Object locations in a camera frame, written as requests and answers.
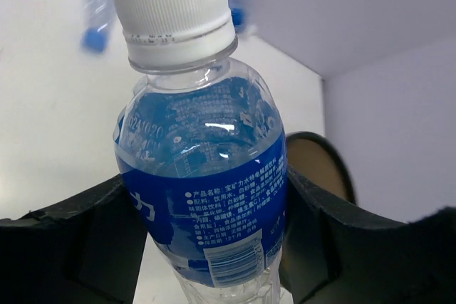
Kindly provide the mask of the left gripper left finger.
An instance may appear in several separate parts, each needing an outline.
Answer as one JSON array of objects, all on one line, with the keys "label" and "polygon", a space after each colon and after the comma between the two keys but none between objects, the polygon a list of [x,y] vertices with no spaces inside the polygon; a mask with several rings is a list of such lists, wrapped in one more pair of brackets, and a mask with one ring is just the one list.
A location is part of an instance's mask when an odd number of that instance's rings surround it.
[{"label": "left gripper left finger", "polygon": [[147,231],[120,176],[1,220],[2,303],[132,303]]}]

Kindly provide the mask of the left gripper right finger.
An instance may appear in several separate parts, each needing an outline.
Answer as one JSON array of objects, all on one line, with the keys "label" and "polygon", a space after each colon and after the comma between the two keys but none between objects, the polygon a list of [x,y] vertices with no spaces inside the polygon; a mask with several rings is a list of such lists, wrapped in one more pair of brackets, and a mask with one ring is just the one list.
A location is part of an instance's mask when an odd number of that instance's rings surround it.
[{"label": "left gripper right finger", "polygon": [[370,213],[288,170],[279,269],[295,303],[453,303],[455,210],[411,223]]}]

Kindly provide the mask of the blue label bottle front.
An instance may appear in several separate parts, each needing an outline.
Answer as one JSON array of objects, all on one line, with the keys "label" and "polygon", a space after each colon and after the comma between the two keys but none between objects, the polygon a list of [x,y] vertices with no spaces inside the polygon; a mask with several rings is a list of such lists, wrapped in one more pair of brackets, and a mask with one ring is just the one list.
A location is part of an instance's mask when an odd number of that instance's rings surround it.
[{"label": "blue label bottle front", "polygon": [[284,126],[233,58],[229,0],[113,0],[143,74],[113,134],[135,208],[189,303],[278,303]]}]

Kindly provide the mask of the small blue cap bottle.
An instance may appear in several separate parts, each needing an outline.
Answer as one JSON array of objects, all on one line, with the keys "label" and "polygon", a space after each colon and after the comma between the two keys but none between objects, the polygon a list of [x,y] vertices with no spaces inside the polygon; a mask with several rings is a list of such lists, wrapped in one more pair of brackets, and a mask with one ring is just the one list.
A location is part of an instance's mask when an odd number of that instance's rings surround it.
[{"label": "small blue cap bottle", "polygon": [[249,14],[246,9],[242,7],[232,7],[230,11],[237,35],[252,36],[256,33],[257,27],[249,20]]}]

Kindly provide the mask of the crushed blue cap bottle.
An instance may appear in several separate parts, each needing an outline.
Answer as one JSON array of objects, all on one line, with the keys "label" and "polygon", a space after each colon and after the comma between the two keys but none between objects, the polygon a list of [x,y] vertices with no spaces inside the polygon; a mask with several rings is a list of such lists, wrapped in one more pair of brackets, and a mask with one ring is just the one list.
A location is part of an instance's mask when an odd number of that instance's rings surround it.
[{"label": "crushed blue cap bottle", "polygon": [[86,0],[85,31],[81,45],[93,53],[102,53],[108,45],[110,27],[115,19],[113,0]]}]

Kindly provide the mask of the brown cardboard bin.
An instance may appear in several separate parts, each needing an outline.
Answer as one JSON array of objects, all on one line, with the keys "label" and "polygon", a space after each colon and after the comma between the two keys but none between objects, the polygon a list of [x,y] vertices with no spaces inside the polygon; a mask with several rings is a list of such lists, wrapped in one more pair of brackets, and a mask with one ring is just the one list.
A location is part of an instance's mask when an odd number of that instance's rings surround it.
[{"label": "brown cardboard bin", "polygon": [[286,137],[288,163],[320,188],[357,204],[350,172],[336,148],[315,132],[294,132]]}]

